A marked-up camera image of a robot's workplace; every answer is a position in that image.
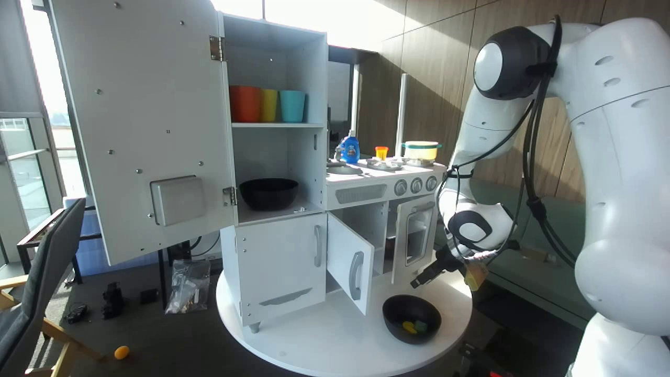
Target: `open cabinet door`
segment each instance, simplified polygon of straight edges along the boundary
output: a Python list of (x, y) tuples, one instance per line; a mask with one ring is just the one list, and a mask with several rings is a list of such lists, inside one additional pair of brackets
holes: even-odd
[(324, 215), (234, 226), (234, 250), (224, 250), (224, 267), (228, 288), (240, 289), (244, 326), (262, 326), (324, 300), (324, 228)]
[(359, 306), (368, 312), (375, 245), (329, 215), (329, 272)]
[(394, 285), (410, 282), (434, 261), (438, 204), (422, 197), (398, 205)]
[(52, 0), (112, 265), (237, 222), (222, 15), (208, 0)]

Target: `oven door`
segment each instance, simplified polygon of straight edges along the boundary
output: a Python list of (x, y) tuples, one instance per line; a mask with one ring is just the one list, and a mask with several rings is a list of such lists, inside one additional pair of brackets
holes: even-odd
[(374, 284), (375, 245), (329, 215), (328, 269), (354, 306), (366, 314)]
[(438, 204), (434, 197), (422, 197), (398, 205), (394, 285), (410, 285), (410, 282), (434, 262), (436, 222)]

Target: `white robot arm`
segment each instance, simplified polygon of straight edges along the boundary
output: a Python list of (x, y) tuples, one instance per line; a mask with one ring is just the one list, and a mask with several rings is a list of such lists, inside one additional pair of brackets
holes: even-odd
[(586, 183), (586, 239), (577, 284), (598, 314), (570, 373), (669, 376), (670, 39), (658, 23), (558, 23), (490, 39), (477, 56), (475, 88), (440, 194), (440, 215), (455, 238), (452, 255), (468, 261), (505, 245), (509, 215), (477, 204), (470, 177), (479, 157), (505, 152), (523, 109), (534, 98), (541, 108), (545, 95), (568, 109)]

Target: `bowl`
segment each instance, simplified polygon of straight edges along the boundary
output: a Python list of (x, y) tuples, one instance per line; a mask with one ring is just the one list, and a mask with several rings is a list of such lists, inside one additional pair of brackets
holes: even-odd
[(296, 204), (299, 184), (290, 179), (260, 179), (241, 184), (246, 204), (257, 213), (278, 213)]
[(436, 141), (409, 141), (409, 143), (404, 143), (403, 157), (436, 162), (438, 150), (440, 150), (440, 143), (436, 143)]
[(442, 317), (423, 298), (394, 295), (383, 303), (383, 322), (396, 339), (426, 343), (438, 334)]

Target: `pot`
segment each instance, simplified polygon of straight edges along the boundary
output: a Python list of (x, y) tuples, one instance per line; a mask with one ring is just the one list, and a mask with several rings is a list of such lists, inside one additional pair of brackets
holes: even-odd
[(241, 184), (246, 204), (257, 213), (278, 213), (296, 204), (299, 184), (290, 179), (257, 179)]
[(438, 308), (416, 295), (394, 295), (383, 303), (382, 312), (393, 336), (407, 343), (430, 341), (442, 326)]

